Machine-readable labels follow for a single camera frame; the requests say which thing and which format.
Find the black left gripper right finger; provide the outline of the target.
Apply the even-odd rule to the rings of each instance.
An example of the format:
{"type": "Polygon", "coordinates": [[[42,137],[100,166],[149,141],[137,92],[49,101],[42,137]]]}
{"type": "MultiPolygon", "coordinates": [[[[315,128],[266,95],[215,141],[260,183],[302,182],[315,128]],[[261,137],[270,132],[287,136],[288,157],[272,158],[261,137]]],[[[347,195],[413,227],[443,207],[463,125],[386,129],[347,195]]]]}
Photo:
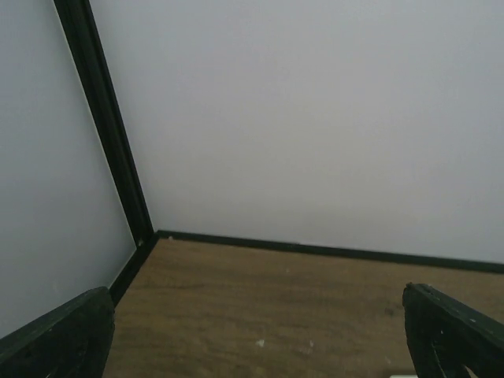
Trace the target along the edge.
{"type": "Polygon", "coordinates": [[[503,376],[502,323],[424,283],[408,283],[402,305],[417,376],[503,376]]]}

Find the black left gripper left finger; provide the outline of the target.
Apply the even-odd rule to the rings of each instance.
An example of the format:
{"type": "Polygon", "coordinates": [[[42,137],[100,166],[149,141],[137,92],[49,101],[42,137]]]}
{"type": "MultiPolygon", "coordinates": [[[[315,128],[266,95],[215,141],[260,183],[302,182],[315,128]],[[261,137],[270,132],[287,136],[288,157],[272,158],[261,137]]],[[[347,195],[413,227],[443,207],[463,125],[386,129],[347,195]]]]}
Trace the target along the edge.
{"type": "Polygon", "coordinates": [[[107,287],[76,296],[1,339],[1,376],[103,376],[114,313],[107,287]]]}

